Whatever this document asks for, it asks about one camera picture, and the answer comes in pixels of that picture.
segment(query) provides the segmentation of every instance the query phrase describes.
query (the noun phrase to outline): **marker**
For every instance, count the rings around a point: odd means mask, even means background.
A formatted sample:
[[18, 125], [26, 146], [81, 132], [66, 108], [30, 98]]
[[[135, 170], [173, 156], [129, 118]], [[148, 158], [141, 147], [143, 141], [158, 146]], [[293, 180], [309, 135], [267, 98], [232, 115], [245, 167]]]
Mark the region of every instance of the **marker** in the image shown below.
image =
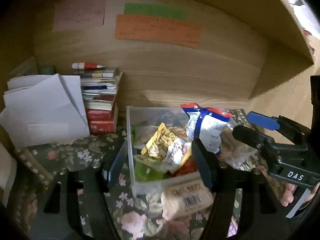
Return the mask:
[[103, 68], [103, 67], [105, 67], [105, 66], [97, 65], [97, 64], [90, 64], [90, 63], [85, 63], [85, 62], [72, 64], [73, 69], [95, 69], [95, 68]]

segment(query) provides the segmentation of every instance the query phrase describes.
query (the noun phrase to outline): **translucent storage box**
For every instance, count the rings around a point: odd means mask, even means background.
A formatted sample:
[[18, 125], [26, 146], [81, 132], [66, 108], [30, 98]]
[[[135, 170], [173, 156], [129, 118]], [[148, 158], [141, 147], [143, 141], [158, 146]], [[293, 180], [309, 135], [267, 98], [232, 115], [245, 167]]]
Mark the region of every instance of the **translucent storage box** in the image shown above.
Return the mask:
[[187, 175], [156, 180], [151, 182], [137, 182], [134, 174], [135, 160], [133, 155], [140, 154], [140, 150], [133, 145], [132, 134], [140, 127], [149, 125], [159, 126], [164, 122], [168, 126], [183, 126], [188, 122], [187, 114], [181, 108], [169, 107], [134, 107], [127, 106], [128, 152], [129, 168], [133, 196], [162, 192], [165, 188], [200, 178], [199, 172]]

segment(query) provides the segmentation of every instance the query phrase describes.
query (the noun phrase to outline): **red book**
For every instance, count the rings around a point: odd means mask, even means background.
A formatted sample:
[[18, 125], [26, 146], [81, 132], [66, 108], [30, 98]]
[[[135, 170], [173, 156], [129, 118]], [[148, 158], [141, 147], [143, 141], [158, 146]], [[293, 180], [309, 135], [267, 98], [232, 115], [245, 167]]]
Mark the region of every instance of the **red book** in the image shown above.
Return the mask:
[[86, 109], [88, 121], [109, 121], [112, 118], [112, 113], [115, 110], [116, 103], [113, 104], [112, 110]]
[[115, 106], [109, 121], [95, 120], [89, 121], [91, 134], [112, 133], [116, 131], [118, 119], [118, 107]]

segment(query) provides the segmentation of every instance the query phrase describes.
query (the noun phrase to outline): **screw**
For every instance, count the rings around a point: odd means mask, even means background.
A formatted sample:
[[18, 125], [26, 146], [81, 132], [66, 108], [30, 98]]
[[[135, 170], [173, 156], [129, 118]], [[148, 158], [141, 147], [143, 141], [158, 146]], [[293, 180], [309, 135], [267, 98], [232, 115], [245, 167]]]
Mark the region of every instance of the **screw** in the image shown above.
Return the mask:
[[256, 175], [261, 174], [261, 171], [258, 168], [253, 168], [251, 171]]
[[100, 167], [100, 162], [94, 162], [94, 163], [92, 163], [91, 166], [92, 166], [92, 168], [97, 169]]
[[64, 175], [67, 172], [67, 168], [62, 168], [62, 170], [60, 171], [60, 175]]
[[226, 169], [226, 168], [228, 168], [228, 163], [226, 163], [226, 162], [219, 162], [219, 167], [222, 168], [222, 169]]

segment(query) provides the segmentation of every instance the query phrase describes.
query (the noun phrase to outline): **beige package with barcode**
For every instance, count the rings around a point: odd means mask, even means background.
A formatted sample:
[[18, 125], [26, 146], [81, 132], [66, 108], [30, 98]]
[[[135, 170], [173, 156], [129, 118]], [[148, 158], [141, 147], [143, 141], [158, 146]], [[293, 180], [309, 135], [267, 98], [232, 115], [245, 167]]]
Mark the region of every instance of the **beige package with barcode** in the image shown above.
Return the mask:
[[171, 220], [191, 215], [211, 206], [213, 196], [199, 179], [167, 188], [161, 194], [161, 203], [163, 217]]

